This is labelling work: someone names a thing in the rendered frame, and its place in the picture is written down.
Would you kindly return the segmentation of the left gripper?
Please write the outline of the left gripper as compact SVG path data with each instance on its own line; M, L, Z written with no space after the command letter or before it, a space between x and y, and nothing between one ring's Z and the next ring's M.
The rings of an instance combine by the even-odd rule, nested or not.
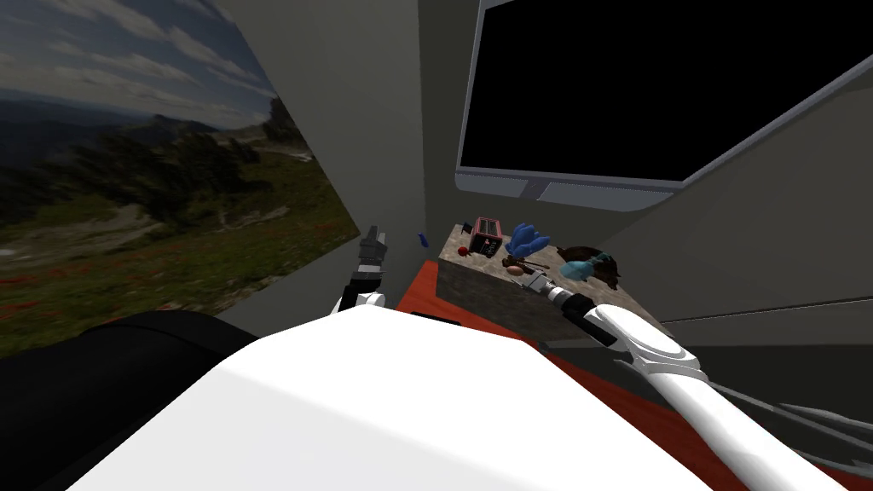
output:
M379 227L376 225L370 226L367 235L359 242L359 267L380 268L383 266L386 252L385 233L379 232Z

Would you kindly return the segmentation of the teal rounded object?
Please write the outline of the teal rounded object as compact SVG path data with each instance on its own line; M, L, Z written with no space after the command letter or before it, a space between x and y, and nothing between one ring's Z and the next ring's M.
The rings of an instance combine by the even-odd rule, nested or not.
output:
M595 265L603 263L606 259L611 259L611 256L601 253L585 261L568 261L560 267L559 273L570 280L587 281L589 277L594 276Z

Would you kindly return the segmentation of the blue crumpled cloth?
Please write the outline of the blue crumpled cloth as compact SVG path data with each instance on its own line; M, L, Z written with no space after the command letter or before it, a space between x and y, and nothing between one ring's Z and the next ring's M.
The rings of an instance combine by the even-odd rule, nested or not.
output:
M520 223L514 228L504 248L509 256L525 258L549 246L550 239L549 236L542 236L535 225Z

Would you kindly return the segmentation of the brown stone table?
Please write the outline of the brown stone table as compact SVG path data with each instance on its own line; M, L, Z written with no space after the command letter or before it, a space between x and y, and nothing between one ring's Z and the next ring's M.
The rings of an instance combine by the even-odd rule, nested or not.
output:
M437 260L438 297L550 348L595 345L581 329L564 318L546 297L523 289L513 281L513 277L502 266L501 260L506 256L504 249L490 259L478 254L460 256L457 249L468 246L469 242L470 236L462 232L462 225L454 225ZM562 277L558 269L564 261L554 246L535 253L532 259L549 267L546 275L557 286L590 297L596 304L607 303L632 311L667 336L672 335L621 288L613 290L593 277L585 282Z

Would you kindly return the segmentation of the red toaster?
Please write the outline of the red toaster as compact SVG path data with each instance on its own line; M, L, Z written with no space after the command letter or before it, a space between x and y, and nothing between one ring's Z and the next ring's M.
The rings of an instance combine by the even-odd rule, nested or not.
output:
M470 253L492 258L501 248L503 234L499 220L479 217L472 226Z

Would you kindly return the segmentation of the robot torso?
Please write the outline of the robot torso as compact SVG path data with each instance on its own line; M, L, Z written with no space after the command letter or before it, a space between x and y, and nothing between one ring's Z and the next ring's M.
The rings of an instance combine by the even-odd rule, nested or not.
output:
M527 344L359 306L249 344L68 491L711 491Z

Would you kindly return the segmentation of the black television with grey frame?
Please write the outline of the black television with grey frame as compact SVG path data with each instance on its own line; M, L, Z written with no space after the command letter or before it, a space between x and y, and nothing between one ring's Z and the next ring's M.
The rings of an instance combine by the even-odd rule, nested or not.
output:
M873 74L873 0L479 0L455 184L651 207Z

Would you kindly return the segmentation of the landscape picture on wall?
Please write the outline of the landscape picture on wall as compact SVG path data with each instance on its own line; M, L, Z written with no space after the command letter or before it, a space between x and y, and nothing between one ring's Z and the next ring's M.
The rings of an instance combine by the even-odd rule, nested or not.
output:
M358 234L220 0L0 0L0 359Z

